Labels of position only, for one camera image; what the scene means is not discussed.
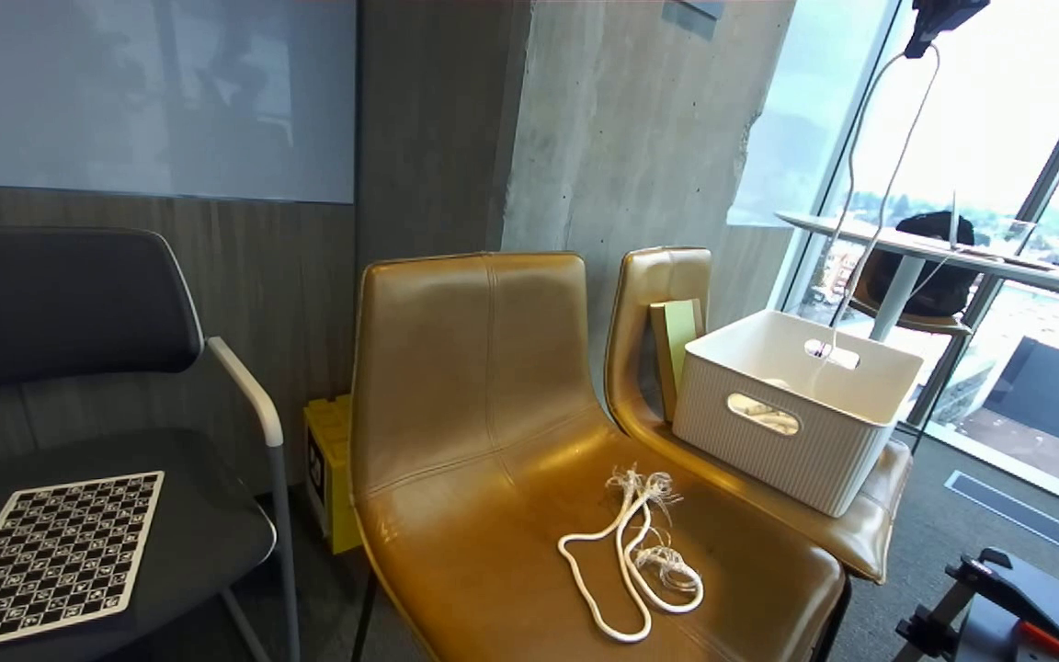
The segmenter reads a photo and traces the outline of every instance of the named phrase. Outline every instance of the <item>white box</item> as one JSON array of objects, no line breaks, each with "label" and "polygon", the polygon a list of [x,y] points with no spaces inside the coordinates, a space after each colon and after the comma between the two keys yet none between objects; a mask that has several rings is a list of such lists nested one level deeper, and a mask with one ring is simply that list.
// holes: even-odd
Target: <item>white box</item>
[{"label": "white box", "polygon": [[683,347],[677,438],[847,516],[922,367],[919,357],[782,313]]}]

